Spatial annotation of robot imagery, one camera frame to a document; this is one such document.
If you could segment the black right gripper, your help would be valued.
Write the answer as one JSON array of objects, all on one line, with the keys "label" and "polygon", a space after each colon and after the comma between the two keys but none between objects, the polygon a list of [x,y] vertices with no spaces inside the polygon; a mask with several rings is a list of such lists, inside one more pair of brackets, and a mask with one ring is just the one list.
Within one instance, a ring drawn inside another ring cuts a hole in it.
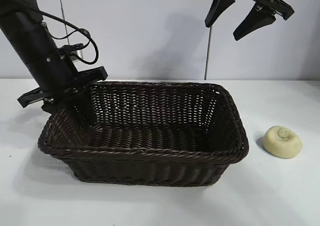
[{"label": "black right gripper", "polygon": [[[236,0],[213,0],[208,14],[204,20],[206,27],[211,27],[217,18]],[[233,32],[235,40],[240,40],[251,32],[264,26],[273,24],[276,20],[275,13],[288,20],[294,9],[283,0],[253,0],[256,3],[246,18]]]}]

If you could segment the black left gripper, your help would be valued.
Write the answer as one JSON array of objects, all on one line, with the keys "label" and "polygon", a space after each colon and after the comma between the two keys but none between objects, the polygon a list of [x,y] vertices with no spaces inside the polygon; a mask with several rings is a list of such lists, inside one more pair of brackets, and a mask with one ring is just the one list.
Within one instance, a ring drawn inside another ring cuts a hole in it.
[{"label": "black left gripper", "polygon": [[44,112],[57,113],[61,107],[60,102],[64,101],[65,108],[76,123],[89,124],[95,121],[89,85],[106,80],[108,74],[104,67],[78,71],[63,48],[26,66],[38,88],[17,99],[23,108],[42,101]]}]

